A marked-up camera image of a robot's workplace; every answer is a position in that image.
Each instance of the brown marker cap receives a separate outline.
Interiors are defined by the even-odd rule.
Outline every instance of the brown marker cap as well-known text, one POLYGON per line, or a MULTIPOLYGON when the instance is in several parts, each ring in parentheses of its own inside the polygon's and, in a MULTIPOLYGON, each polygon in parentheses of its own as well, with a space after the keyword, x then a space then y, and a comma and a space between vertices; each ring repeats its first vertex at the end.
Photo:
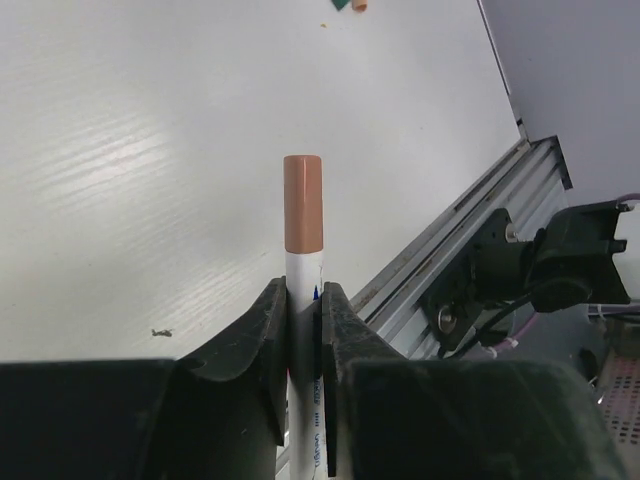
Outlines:
POLYGON ((290 253, 314 253, 323 246, 322 159, 284 157, 284 248, 290 253))

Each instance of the gray wall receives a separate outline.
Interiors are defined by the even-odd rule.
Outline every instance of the gray wall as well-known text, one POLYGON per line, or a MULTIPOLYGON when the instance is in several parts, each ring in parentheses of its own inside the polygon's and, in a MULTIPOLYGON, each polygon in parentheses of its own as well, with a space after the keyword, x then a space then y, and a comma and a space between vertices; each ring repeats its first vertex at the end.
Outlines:
POLYGON ((570 202, 640 191, 640 1, 481 1, 529 136, 560 139, 570 202))

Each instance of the perforated panel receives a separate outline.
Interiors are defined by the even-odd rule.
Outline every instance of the perforated panel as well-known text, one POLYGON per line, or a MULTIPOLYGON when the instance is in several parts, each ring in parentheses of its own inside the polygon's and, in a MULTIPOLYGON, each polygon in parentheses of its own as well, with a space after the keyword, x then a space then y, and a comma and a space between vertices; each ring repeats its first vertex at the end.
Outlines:
POLYGON ((600 385, 607 427, 631 478, 640 478, 640 359, 612 353, 600 385))

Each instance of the white table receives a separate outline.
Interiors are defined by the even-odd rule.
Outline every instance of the white table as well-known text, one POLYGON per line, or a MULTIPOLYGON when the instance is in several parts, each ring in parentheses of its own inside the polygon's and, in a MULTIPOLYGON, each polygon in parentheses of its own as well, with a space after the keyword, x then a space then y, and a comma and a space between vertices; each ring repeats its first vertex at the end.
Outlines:
POLYGON ((284 272, 291 153, 354 295, 519 138, 462 0, 10 2, 0 99, 3 360, 211 338, 284 272))

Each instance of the marker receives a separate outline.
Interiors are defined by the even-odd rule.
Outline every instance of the marker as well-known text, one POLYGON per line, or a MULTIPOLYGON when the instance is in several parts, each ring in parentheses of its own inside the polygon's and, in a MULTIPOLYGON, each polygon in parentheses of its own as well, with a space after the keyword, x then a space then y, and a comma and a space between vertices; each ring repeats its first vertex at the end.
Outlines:
POLYGON ((291 480, 327 479, 324 386, 317 362, 320 354, 317 313, 322 295, 324 247, 322 223, 322 160, 315 155, 285 157, 284 246, 292 342, 289 365, 291 480))

